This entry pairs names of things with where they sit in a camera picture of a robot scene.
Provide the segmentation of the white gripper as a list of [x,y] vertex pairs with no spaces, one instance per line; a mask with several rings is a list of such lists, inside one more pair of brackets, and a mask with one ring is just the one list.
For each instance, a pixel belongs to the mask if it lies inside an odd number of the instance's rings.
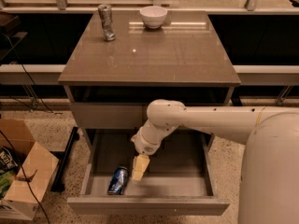
[[139,154],[134,157],[132,179],[134,181],[140,181],[149,166],[149,156],[153,155],[160,145],[152,144],[147,141],[143,135],[142,128],[140,128],[138,132],[132,136],[131,141],[135,145],[135,151]]

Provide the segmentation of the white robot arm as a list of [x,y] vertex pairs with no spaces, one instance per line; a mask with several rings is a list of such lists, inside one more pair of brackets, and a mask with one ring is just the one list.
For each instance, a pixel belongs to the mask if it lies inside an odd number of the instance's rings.
[[132,137],[138,155],[132,179],[142,179],[150,155],[178,127],[245,146],[238,224],[299,224],[299,110],[273,106],[186,106],[155,100]]

